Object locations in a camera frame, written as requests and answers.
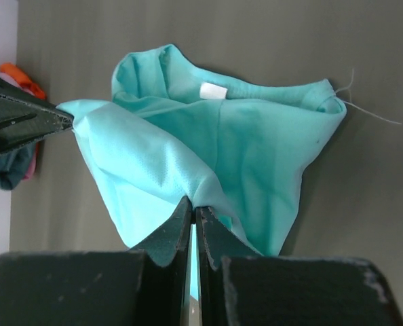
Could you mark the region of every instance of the loose thread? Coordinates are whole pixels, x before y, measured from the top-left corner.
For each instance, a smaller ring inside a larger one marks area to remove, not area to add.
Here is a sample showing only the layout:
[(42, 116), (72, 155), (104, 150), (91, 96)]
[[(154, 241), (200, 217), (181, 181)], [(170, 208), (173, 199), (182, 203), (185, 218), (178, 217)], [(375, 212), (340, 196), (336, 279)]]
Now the loose thread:
[(352, 94), (351, 94), (350, 88), (352, 87), (352, 84), (353, 84), (354, 73), (355, 73), (355, 70), (354, 70), (354, 68), (353, 68), (353, 69), (352, 69), (352, 72), (351, 72), (351, 81), (349, 82), (349, 84), (348, 84), (347, 86), (345, 86), (345, 87), (340, 87), (340, 88), (338, 88), (338, 89), (334, 92), (335, 94), (338, 94), (338, 93), (343, 92), (343, 91), (345, 91), (345, 90), (348, 91), (348, 94), (349, 94), (349, 101), (344, 101), (344, 100), (342, 100), (342, 99), (340, 99), (340, 100), (341, 100), (342, 102), (344, 102), (346, 105), (350, 105), (350, 106), (356, 108), (357, 110), (360, 110), (361, 112), (366, 113), (366, 114), (368, 114), (368, 115), (371, 115), (371, 116), (373, 116), (373, 117), (375, 117), (375, 118), (377, 118), (377, 119), (383, 120), (383, 121), (388, 122), (388, 123), (390, 123), (390, 124), (402, 125), (402, 122), (398, 122), (398, 121), (386, 119), (386, 118), (384, 118), (384, 117), (381, 117), (380, 115), (377, 115), (377, 114), (375, 114), (375, 113), (373, 113), (373, 112), (367, 111), (367, 110), (365, 110), (365, 109), (359, 107), (358, 105), (355, 105), (355, 104), (352, 103)]

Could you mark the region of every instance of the orange cloth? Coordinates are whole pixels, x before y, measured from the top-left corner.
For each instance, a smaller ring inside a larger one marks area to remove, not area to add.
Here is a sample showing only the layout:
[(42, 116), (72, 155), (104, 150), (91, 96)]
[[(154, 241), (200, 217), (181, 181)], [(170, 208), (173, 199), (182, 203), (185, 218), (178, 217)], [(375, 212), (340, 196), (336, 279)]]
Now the orange cloth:
[(26, 73), (12, 63), (3, 63), (0, 66), (0, 72), (8, 74), (19, 84), (20, 87), (29, 89), (37, 98), (40, 98), (41, 100), (46, 99), (46, 94), (39, 85), (33, 83)]

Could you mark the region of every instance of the clothing label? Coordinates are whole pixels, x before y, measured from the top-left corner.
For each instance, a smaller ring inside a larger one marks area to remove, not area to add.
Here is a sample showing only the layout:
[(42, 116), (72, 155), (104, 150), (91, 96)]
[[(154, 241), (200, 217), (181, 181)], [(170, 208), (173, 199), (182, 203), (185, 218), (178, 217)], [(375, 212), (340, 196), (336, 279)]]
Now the clothing label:
[(203, 83), (200, 86), (200, 98), (205, 100), (224, 100), (226, 98), (227, 89), (211, 83)]

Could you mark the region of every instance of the blue cloth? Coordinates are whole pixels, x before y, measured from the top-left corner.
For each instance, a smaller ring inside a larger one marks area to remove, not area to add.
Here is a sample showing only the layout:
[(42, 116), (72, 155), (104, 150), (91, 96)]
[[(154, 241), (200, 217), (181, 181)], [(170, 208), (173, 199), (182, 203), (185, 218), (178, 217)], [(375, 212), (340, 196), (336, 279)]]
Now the blue cloth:
[(24, 178), (33, 159), (35, 144), (0, 156), (0, 189), (13, 190)]
[[(227, 89), (226, 99), (201, 98), (206, 82)], [(244, 242), (277, 255), (298, 212), (303, 171), (346, 114), (326, 79), (257, 86), (197, 68), (171, 45), (127, 55), (112, 93), (112, 102), (59, 108), (74, 115), (79, 148), (129, 247), (186, 194), (194, 207), (212, 206)]]

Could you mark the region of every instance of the gray surface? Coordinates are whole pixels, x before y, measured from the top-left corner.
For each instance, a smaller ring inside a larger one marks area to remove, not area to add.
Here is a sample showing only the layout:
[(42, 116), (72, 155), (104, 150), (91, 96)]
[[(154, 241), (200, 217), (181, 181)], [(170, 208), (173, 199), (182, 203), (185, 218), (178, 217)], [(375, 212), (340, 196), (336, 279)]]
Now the gray surface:
[[(403, 1), (20, 0), (18, 64), (54, 103), (109, 98), (132, 51), (175, 43), (195, 64), (256, 84), (356, 78), (353, 101), (403, 122)], [(71, 133), (46, 141), (12, 198), (11, 248), (123, 245)], [(353, 255), (387, 275), (403, 311), (403, 126), (350, 109), (307, 169), (284, 250)]]

